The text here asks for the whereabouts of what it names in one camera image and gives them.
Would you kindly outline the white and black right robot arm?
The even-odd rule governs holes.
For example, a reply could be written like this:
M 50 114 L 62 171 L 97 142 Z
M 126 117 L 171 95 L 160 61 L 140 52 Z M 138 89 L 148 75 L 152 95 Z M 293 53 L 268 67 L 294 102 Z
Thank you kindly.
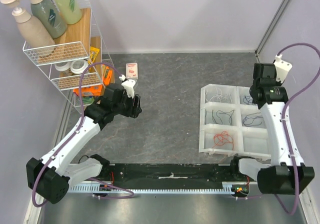
M 314 179 L 315 171 L 306 166 L 291 128 L 289 98 L 277 66 L 256 63 L 249 89 L 267 128 L 271 162 L 263 164 L 249 156 L 236 156 L 230 162 L 229 175 L 235 181 L 245 176 L 255 180 L 262 194 L 299 195 Z

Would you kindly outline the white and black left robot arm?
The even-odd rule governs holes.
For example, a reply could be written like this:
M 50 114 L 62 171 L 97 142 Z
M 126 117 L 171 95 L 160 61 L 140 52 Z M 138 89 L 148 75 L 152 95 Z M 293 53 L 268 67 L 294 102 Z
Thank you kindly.
M 76 165 L 71 165 L 71 161 L 115 116 L 138 117 L 142 112 L 141 97 L 135 93 L 135 85 L 133 79 L 108 85 L 104 94 L 85 108 L 76 125 L 57 146 L 42 158 L 31 158 L 27 162 L 27 183 L 35 207 L 39 207 L 36 195 L 56 204 L 69 188 L 90 178 L 104 181 L 109 177 L 109 161 L 98 154 Z

